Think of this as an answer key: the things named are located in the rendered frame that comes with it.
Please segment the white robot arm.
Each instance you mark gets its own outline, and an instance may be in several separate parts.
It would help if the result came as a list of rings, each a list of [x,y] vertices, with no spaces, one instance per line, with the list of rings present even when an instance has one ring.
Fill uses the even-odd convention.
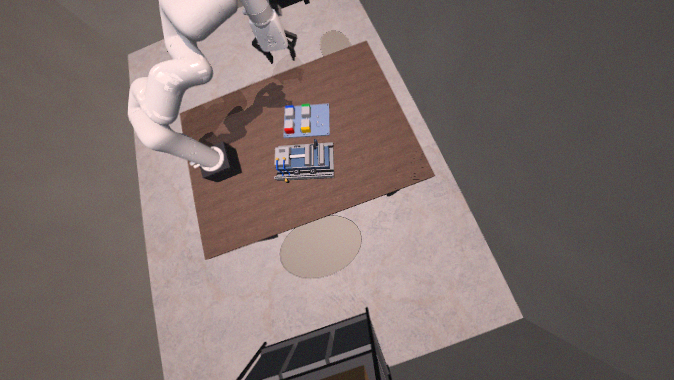
[[[281,7],[277,3],[270,5],[269,0],[240,1],[243,14],[253,23],[268,21],[272,9],[282,16]],[[172,59],[179,60],[156,64],[148,77],[131,84],[129,120],[149,149],[189,160],[194,168],[215,171],[224,162],[223,151],[177,133],[169,124],[178,117],[185,91],[212,79],[213,69],[197,42],[206,39],[237,12],[237,0],[159,0],[159,8],[167,51]]]

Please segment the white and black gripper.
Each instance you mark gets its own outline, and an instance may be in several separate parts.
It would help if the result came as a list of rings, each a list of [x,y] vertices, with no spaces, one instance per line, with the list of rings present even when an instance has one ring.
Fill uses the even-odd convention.
[[[271,64],[273,64],[271,51],[283,50],[286,48],[289,49],[292,60],[295,61],[296,53],[294,47],[296,45],[297,35],[286,31],[276,11],[274,9],[272,10],[273,13],[270,19],[262,24],[253,23],[249,19],[250,26],[255,35],[252,46],[266,55]],[[288,38],[291,38],[292,42],[288,40]]]

